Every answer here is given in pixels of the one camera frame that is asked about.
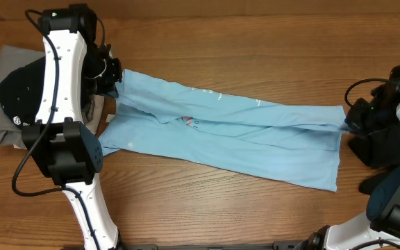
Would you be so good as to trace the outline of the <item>light blue printed t-shirt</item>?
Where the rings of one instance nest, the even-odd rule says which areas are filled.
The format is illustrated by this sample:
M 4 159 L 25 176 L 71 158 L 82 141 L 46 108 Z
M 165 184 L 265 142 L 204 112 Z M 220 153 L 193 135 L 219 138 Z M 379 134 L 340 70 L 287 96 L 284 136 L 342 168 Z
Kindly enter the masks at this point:
M 99 140 L 121 149 L 336 191 L 341 106 L 289 106 L 125 70 Z

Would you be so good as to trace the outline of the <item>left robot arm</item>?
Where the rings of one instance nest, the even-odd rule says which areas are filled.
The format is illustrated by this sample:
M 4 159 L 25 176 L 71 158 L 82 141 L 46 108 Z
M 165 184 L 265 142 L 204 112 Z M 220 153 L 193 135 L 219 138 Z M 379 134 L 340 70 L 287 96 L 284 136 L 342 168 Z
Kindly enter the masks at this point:
M 121 63 L 109 44 L 96 44 L 102 22 L 87 4 L 44 10 L 39 16 L 33 25 L 43 36 L 44 83 L 35 120 L 22 129 L 26 157 L 52 179 L 52 190 L 69 200 L 81 227 L 83 249 L 123 249 L 101 191 L 101 144 L 81 112 L 85 95 L 118 96 Z

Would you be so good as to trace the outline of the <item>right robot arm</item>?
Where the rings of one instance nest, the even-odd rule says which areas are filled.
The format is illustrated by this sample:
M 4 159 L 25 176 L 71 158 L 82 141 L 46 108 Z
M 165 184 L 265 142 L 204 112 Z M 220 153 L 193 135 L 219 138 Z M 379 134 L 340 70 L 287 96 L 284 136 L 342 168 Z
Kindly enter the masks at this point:
M 355 135 L 350 149 L 366 166 L 380 170 L 359 185 L 369 195 L 366 211 L 343 224 L 324 226 L 302 242 L 288 243 L 286 249 L 400 249 L 400 65 L 389 78 L 377 81 L 372 99 L 350 103 L 345 118 Z

